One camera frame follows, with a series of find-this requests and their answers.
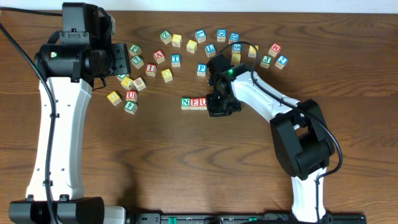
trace green block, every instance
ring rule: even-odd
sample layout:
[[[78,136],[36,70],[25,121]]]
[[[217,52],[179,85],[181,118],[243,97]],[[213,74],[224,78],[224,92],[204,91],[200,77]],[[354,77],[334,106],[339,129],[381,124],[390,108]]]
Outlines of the green block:
[[[267,64],[270,65],[270,64],[271,64],[271,60],[272,60],[271,57],[264,55],[264,56],[262,57],[261,62],[264,62],[264,63],[267,63]]]
[[[172,35],[172,34],[171,34],[169,31],[167,31],[167,30],[163,31],[163,33],[160,34],[160,36],[161,36],[163,39],[167,39],[167,38],[169,38],[171,35]]]

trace number 2 block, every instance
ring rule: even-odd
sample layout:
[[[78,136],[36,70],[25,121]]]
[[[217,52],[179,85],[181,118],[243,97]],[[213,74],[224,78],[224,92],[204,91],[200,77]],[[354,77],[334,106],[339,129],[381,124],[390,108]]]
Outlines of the number 2 block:
[[[279,69],[282,69],[285,67],[287,61],[288,61],[287,57],[281,55],[276,61],[275,66],[278,67]]]

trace wood grain surface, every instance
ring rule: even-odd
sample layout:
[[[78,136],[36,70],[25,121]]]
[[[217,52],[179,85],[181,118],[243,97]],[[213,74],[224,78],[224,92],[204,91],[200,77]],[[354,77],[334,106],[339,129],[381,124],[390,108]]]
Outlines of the wood grain surface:
[[[132,68],[147,88],[135,115],[113,106],[106,95],[119,90],[116,77],[93,93],[83,143],[86,196],[107,205],[165,213],[262,213],[289,210],[290,177],[277,162],[267,122],[248,105],[240,113],[211,118],[182,111],[182,96],[211,92],[205,45],[219,50],[216,30],[237,32],[262,55],[277,42],[289,58],[283,70],[258,67],[265,82],[299,100],[319,103],[339,140],[344,163],[325,179],[324,204],[331,212],[364,213],[368,223],[398,222],[398,16],[377,14],[283,14],[199,12],[113,12],[113,42],[142,47],[144,63],[163,50],[156,77]],[[2,12],[3,25],[33,58],[55,31],[60,17]],[[183,36],[183,47],[165,45],[163,30]],[[207,41],[186,51],[195,31]],[[0,35],[0,222],[9,223],[9,202],[25,196],[36,157],[40,124],[39,81],[5,36]],[[171,54],[182,66],[172,68]],[[242,61],[253,63],[244,46]],[[174,80],[164,83],[160,71]],[[330,168],[336,166],[331,157]]]

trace wooden letter block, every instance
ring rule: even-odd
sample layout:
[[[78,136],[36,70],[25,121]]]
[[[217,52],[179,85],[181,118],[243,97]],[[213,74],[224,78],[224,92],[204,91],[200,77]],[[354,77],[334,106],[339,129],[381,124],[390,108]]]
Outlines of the wooden letter block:
[[[146,72],[147,76],[154,77],[156,75],[156,65],[148,63],[147,68],[145,69],[145,72]]]
[[[141,91],[146,88],[146,85],[141,77],[134,80],[133,84],[137,88],[138,91]]]
[[[282,49],[281,46],[277,45],[277,44],[272,44],[271,48],[268,51],[268,54],[276,57],[276,55],[278,55],[278,53],[280,52],[280,50]]]
[[[190,100],[191,99],[185,98],[185,97],[181,98],[181,110],[190,110],[191,109],[190,104],[189,104]]]
[[[124,77],[130,77],[130,76],[129,76],[129,74],[116,75],[116,78],[118,78],[119,81],[122,81]]]
[[[198,64],[197,75],[198,76],[206,76],[207,66],[205,64]]]
[[[214,46],[214,44],[209,44],[205,48],[207,57],[216,55],[216,46]]]
[[[181,47],[182,44],[182,36],[178,34],[173,34],[172,45],[174,47]]]
[[[124,110],[128,113],[134,114],[136,113],[138,106],[135,102],[128,101],[124,106]]]
[[[226,40],[226,30],[220,29],[217,31],[217,42],[225,42]]]
[[[199,109],[207,110],[206,98],[199,98]]]
[[[250,46],[249,47],[249,55],[248,55],[249,57],[256,57],[256,50],[254,49],[254,47],[253,46]]]
[[[156,62],[158,64],[164,62],[164,54],[163,54],[163,52],[161,50],[156,51],[154,53],[154,59],[156,60]]]
[[[172,34],[165,30],[163,33],[160,34],[160,39],[163,41],[164,44],[170,43],[172,41]]]
[[[194,54],[195,51],[197,51],[197,48],[198,48],[198,43],[196,43],[193,40],[189,40],[188,41],[188,43],[187,43],[187,52],[190,52],[190,53]]]
[[[202,43],[206,41],[206,33],[204,30],[198,30],[195,32],[195,38],[197,39],[198,43]]]
[[[239,34],[231,33],[229,37],[229,44],[232,44],[233,42],[236,42],[239,40]]]
[[[269,68],[269,65],[271,64],[271,60],[272,60],[272,57],[270,57],[270,56],[266,56],[266,55],[262,56],[260,67]]]
[[[241,54],[232,54],[231,65],[239,65],[241,63]]]
[[[133,66],[135,66],[136,69],[141,68],[144,65],[144,61],[140,56],[135,56],[131,59],[131,63]]]
[[[242,44],[232,45],[232,54],[240,54],[242,51]]]
[[[193,98],[191,99],[191,106],[190,109],[191,110],[200,110],[200,106],[199,106],[199,98]]]
[[[133,44],[131,45],[129,52],[132,56],[140,55],[141,48],[138,45]]]
[[[287,57],[281,55],[276,61],[275,66],[278,67],[279,69],[282,69],[285,67],[287,61],[288,61]]]
[[[113,91],[107,97],[108,97],[108,100],[113,104],[113,106],[116,106],[120,102],[122,102],[122,99],[120,99],[120,96],[115,91]]]
[[[162,76],[163,76],[164,82],[169,82],[169,81],[173,80],[173,74],[169,68],[162,71]]]
[[[126,92],[126,101],[131,101],[137,103],[137,93],[135,91]]]
[[[127,90],[131,90],[134,87],[132,79],[129,77],[124,77],[121,84],[122,84],[123,88],[125,88]]]
[[[172,67],[181,67],[181,55],[172,55]]]

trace block face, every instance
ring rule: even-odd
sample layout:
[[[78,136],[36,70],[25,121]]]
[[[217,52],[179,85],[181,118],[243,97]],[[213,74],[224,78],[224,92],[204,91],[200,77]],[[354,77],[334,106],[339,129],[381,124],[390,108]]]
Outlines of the block face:
[[[254,49],[254,47],[253,46],[250,46],[249,47],[249,55],[248,55],[248,57],[256,57],[256,50]]]
[[[231,35],[229,36],[229,44],[232,44],[233,42],[236,42],[239,40],[239,34],[236,33],[231,33]]]
[[[156,60],[156,62],[157,62],[158,64],[164,62],[165,58],[164,58],[164,53],[163,53],[163,51],[161,51],[161,50],[156,51],[156,52],[154,53],[154,59]]]
[[[212,57],[216,55],[216,46],[214,44],[206,45],[205,47],[207,57]]]
[[[116,78],[118,78],[119,81],[122,81],[124,77],[130,77],[130,76],[129,76],[129,74],[116,75]]]
[[[131,63],[133,66],[135,66],[136,69],[141,68],[144,65],[144,61],[140,56],[135,56],[131,59]]]
[[[181,109],[183,110],[190,110],[190,98],[183,97],[181,98]]]
[[[191,110],[200,110],[200,105],[199,105],[199,98],[192,98],[191,99],[191,105],[190,105],[190,109]]]
[[[131,101],[137,103],[137,93],[135,91],[126,92],[126,101]]]
[[[162,71],[162,77],[164,79],[164,82],[169,82],[173,80],[173,74],[169,68]]]
[[[207,65],[205,64],[198,64],[197,75],[205,77],[207,71]]]
[[[272,62],[272,57],[264,55],[262,56],[260,67],[269,68],[271,62]]]
[[[241,63],[240,54],[232,54],[231,65],[239,65]]]
[[[271,48],[268,51],[268,54],[276,57],[276,55],[278,55],[278,53],[280,52],[280,50],[282,49],[281,46],[277,45],[277,44],[272,44]]]
[[[276,61],[275,66],[278,67],[279,69],[282,69],[282,68],[285,67],[287,61],[289,61],[289,60],[287,59],[287,57],[281,55],[281,56],[278,58],[278,60]]]
[[[141,77],[134,80],[133,84],[137,88],[138,91],[141,91],[146,88],[146,85]]]
[[[141,48],[138,45],[133,44],[131,45],[129,52],[132,56],[140,55]]]
[[[124,77],[120,84],[122,84],[123,88],[127,90],[131,90],[134,87],[132,79],[129,77]]]
[[[219,29],[217,31],[217,41],[225,42],[225,40],[226,40],[226,29]]]
[[[197,39],[198,43],[202,43],[206,41],[206,33],[204,30],[198,30],[195,32],[195,38]]]
[[[172,45],[174,47],[181,47],[182,44],[182,36],[178,34],[173,34]]]
[[[240,54],[242,51],[242,44],[232,45],[232,54]]]
[[[194,54],[197,51],[197,48],[198,48],[198,43],[196,43],[193,40],[189,40],[188,41],[188,43],[187,43],[187,52],[190,52],[190,53]]]
[[[134,114],[137,111],[137,104],[135,102],[128,101],[124,106],[124,110],[128,113]]]
[[[110,93],[110,94],[107,96],[107,98],[108,98],[108,100],[113,104],[113,106],[116,106],[116,105],[118,105],[120,102],[122,102],[122,99],[120,99],[120,96],[119,96],[115,91],[113,91],[112,93]]]
[[[154,77],[156,75],[156,65],[148,63],[145,68],[145,73],[147,76]]]
[[[207,110],[207,103],[206,98],[199,98],[199,109],[200,110]]]
[[[181,67],[181,55],[172,55],[172,66]]]
[[[172,41],[172,34],[165,30],[160,34],[160,39],[163,41],[164,44],[170,43]]]

